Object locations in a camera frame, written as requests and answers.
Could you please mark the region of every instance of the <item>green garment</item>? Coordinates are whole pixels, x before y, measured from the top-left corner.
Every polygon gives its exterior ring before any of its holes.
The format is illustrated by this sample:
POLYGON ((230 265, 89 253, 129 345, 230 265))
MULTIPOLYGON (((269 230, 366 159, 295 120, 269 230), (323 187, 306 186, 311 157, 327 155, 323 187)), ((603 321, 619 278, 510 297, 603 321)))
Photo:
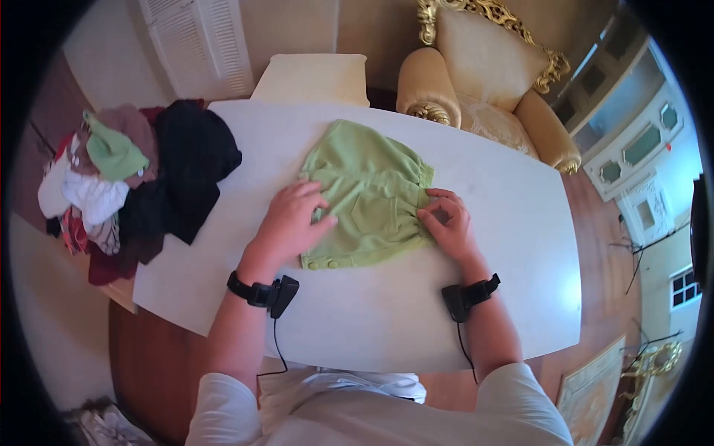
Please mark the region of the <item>green garment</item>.
POLYGON ((318 209, 337 226, 301 255, 303 268, 345 268, 381 262, 401 251, 433 245, 416 217, 429 204, 434 169, 409 147, 369 127, 338 120, 314 146, 300 177, 321 181, 330 203, 318 209))
POLYGON ((91 132, 87 140, 87 154, 102 178, 123 181, 149 167, 149 159, 128 136, 105 126, 88 111, 83 117, 91 132))

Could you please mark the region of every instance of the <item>hand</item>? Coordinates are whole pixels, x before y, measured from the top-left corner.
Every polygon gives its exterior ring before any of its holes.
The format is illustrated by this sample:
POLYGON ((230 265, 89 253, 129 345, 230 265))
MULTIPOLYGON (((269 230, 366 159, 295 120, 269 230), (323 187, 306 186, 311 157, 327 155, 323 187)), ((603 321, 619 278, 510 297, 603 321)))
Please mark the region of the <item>hand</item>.
POLYGON ((287 260, 315 246, 337 224, 335 216, 325 216, 311 224, 315 209, 330 206, 320 195, 320 186, 319 181, 304 178, 275 195, 258 234, 246 247, 238 265, 241 282, 272 283, 287 260))
POLYGON ((451 191, 427 189, 427 195, 438 197, 434 202, 419 209, 416 215, 424 223, 439 247, 457 262, 464 264, 474 257, 480 257, 476 240, 471 230, 471 215, 463 201, 451 191), (448 220, 442 224, 434 212, 442 210, 448 220))

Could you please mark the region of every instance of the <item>white table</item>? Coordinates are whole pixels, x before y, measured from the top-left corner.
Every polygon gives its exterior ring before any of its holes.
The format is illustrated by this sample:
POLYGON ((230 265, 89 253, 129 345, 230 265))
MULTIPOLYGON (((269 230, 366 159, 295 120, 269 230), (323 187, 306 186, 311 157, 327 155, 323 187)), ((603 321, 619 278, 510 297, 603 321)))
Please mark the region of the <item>white table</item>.
MULTIPOLYGON (((276 191, 296 179, 312 145, 337 118, 370 126, 418 153, 434 187, 462 197, 481 250, 501 278, 499 290, 521 335, 526 358, 578 343, 580 266, 560 174, 510 148, 411 116, 332 105, 276 106, 214 102, 243 164, 221 181, 221 197, 189 246, 172 235, 148 266, 139 266, 134 302, 206 335, 226 279, 255 235, 276 191)), ((468 368, 440 289, 458 282, 437 248, 398 255, 367 268, 302 270, 298 295, 278 320, 285 359, 374 372, 468 368)), ((268 354, 276 355, 272 320, 268 354)))

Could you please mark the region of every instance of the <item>louvered door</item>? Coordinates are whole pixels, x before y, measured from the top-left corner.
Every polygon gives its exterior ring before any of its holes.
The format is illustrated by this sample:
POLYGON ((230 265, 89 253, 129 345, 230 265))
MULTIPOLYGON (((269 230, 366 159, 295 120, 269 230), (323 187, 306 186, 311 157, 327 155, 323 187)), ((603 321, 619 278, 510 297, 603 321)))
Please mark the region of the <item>louvered door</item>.
POLYGON ((253 92, 236 0, 141 0, 141 8, 179 97, 216 100, 253 92))

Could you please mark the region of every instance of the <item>wall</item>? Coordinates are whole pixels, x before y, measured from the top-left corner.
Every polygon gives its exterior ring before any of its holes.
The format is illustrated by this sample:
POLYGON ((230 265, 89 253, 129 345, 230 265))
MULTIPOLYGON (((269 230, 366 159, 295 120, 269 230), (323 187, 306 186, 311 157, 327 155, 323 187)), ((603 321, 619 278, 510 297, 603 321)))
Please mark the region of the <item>wall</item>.
MULTIPOLYGON (((689 220, 688 212, 675 219, 675 227, 689 220)), ((676 340, 694 336, 699 313, 699 302, 692 302, 670 313, 669 277, 692 264, 689 246, 689 225, 643 252, 640 263, 642 281, 642 328, 650 339, 685 332, 676 340)))
POLYGON ((256 84, 275 54, 334 53, 339 0, 240 0, 256 84))
POLYGON ((650 50, 655 55, 667 82, 672 86, 684 120, 684 128, 671 142, 672 151, 666 153, 657 164, 657 177, 665 190, 670 209, 674 215, 678 215, 692 205, 693 181, 703 172, 699 143, 693 125, 694 119, 672 68, 656 42, 650 43, 650 50))
POLYGON ((89 285, 61 242, 13 213, 10 265, 32 360, 59 410, 114 399, 109 367, 109 298, 89 285))
POLYGON ((165 106, 176 98, 146 41, 146 26, 135 23, 143 19, 136 17, 138 5, 132 1, 97 0, 62 46, 72 74, 96 110, 126 102, 140 108, 165 106))
POLYGON ((414 0, 341 0, 337 52, 367 56, 370 87, 397 89, 404 59, 423 46, 414 0))
POLYGON ((607 135, 618 127, 625 127, 652 101, 664 81, 655 58, 651 52, 646 51, 632 72, 595 113, 590 125, 601 135, 607 135))
MULTIPOLYGON (((537 43, 575 67, 615 11, 617 0, 502 0, 537 43)), ((367 84, 396 90, 399 68, 423 44, 415 0, 341 0, 337 52, 367 56, 367 84)))

